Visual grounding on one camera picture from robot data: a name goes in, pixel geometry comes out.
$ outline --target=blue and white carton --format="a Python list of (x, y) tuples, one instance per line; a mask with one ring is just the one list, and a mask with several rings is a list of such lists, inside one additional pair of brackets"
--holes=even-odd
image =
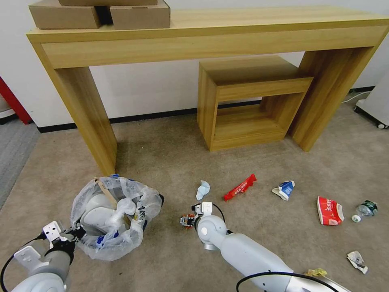
[(295, 187), (295, 182), (293, 180), (286, 180), (278, 187), (272, 189), (271, 191), (276, 195), (279, 195), (281, 199), (289, 201), (289, 197)]

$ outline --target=red candy wrapper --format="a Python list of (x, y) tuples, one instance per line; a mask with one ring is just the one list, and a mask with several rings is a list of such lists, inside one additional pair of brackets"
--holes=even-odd
[(250, 175), (244, 182), (238, 185), (236, 188), (233, 188), (228, 193), (226, 193), (223, 198), (224, 201), (231, 200), (238, 193), (244, 193), (252, 184), (256, 181), (256, 177), (254, 174)]
[(343, 207), (337, 202), (317, 197), (317, 211), (322, 225), (339, 225), (343, 222)]

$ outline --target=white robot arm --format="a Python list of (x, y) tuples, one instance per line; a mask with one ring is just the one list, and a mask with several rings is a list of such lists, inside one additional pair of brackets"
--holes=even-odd
[(250, 279), (267, 292), (350, 292), (325, 277), (294, 274), (282, 259), (262, 245), (244, 234), (228, 231), (224, 218), (212, 215), (213, 206), (211, 202), (193, 206), (195, 214), (183, 216), (180, 223), (195, 227), (205, 249), (220, 250), (222, 257), (246, 276), (238, 282), (237, 291), (241, 282)]
[[(74, 258), (75, 242), (83, 237), (81, 226), (63, 230), (56, 221), (47, 224), (42, 233), (13, 254), (1, 271), (1, 288), (4, 285), (4, 272), (14, 258), (28, 269), (29, 277), (19, 283), (12, 292), (65, 292), (66, 279)], [(41, 240), (48, 240), (47, 250)]]

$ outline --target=bottle cap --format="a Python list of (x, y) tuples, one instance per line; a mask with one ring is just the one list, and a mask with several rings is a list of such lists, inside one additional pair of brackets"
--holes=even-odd
[(359, 215), (353, 215), (352, 217), (351, 217), (351, 219), (354, 221), (354, 222), (361, 222), (361, 220), (362, 220), (362, 218), (361, 218), (361, 216), (359, 216)]

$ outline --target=clear plastic bag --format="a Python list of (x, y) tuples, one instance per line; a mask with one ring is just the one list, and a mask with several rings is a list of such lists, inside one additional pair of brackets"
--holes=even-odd
[[(99, 236), (85, 235), (77, 245), (92, 259), (113, 261), (128, 254), (142, 243), (143, 231), (147, 223), (160, 212), (163, 197), (155, 189), (128, 178), (101, 177), (100, 181), (118, 201), (114, 216), (123, 216), (124, 213), (132, 215), (130, 213), (133, 213), (130, 228), (117, 237), (113, 237), (116, 232), (114, 230), (117, 228), (116, 220), (113, 220), (113, 233), (106, 234), (102, 242), (97, 243)], [(85, 212), (89, 200), (98, 194), (101, 194), (101, 189), (95, 180), (91, 180), (76, 196), (70, 216), (73, 227)]]

